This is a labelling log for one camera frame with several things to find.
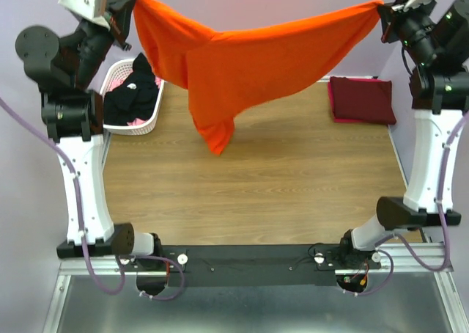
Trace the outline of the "orange t shirt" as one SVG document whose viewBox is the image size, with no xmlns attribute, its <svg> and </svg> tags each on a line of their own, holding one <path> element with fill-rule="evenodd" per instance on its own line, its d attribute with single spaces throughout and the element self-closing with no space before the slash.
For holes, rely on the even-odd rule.
<svg viewBox="0 0 469 333">
<path fill-rule="evenodd" d="M 380 19 L 374 0 L 260 29 L 217 32 L 158 0 L 134 0 L 139 41 L 159 78 L 188 91 L 188 109 L 211 153 L 235 117 L 293 95 L 332 71 Z"/>
</svg>

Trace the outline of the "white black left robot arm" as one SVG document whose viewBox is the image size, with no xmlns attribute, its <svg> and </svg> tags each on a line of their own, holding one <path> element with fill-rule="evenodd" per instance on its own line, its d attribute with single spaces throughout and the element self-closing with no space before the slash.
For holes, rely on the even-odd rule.
<svg viewBox="0 0 469 333">
<path fill-rule="evenodd" d="M 154 233 L 139 233 L 130 223 L 111 220 L 103 182 L 103 98 L 89 88 L 113 44 L 124 50 L 134 0 L 107 0 L 104 25 L 81 18 L 64 37 L 44 26 L 30 26 L 16 38 L 25 74 L 41 96 L 46 141 L 58 148 L 67 198 L 67 235 L 56 248 L 61 259 L 137 256 L 153 271 L 163 248 Z"/>
</svg>

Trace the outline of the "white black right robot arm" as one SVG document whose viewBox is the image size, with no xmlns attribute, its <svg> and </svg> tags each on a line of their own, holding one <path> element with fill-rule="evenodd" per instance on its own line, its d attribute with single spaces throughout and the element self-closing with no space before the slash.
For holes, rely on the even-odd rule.
<svg viewBox="0 0 469 333">
<path fill-rule="evenodd" d="M 395 0 L 378 8 L 382 42 L 402 44 L 415 68 L 410 74 L 416 122 L 413 168 L 403 197 L 381 197 L 365 224 L 348 230 L 336 259 L 354 268 L 390 238 L 422 227 L 443 231 L 444 258 L 450 264 L 448 227 L 461 222 L 453 208 L 451 184 L 459 135 L 468 121 L 468 0 L 455 0 L 438 22 L 436 0 Z"/>
</svg>

